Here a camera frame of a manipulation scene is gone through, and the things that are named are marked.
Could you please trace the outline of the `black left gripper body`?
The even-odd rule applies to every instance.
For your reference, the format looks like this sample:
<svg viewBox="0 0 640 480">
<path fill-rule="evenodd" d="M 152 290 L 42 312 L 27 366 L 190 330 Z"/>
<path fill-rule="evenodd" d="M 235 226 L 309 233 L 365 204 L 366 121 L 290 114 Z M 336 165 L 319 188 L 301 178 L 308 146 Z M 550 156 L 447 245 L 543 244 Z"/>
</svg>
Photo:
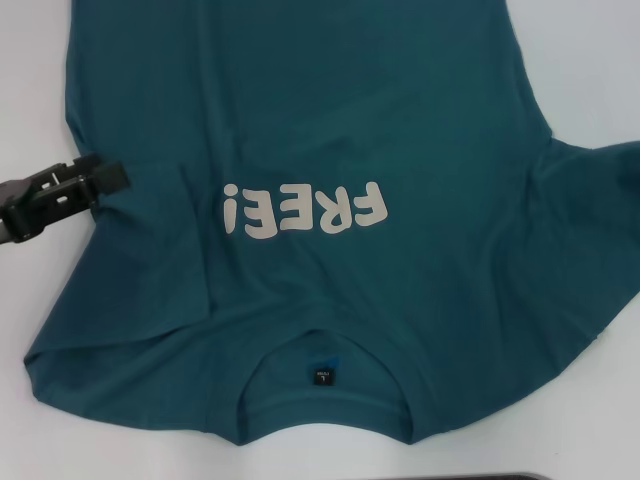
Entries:
<svg viewBox="0 0 640 480">
<path fill-rule="evenodd" d="M 31 226 L 51 202 L 49 188 L 56 185 L 52 169 L 1 184 L 1 218 L 8 226 Z"/>
</svg>

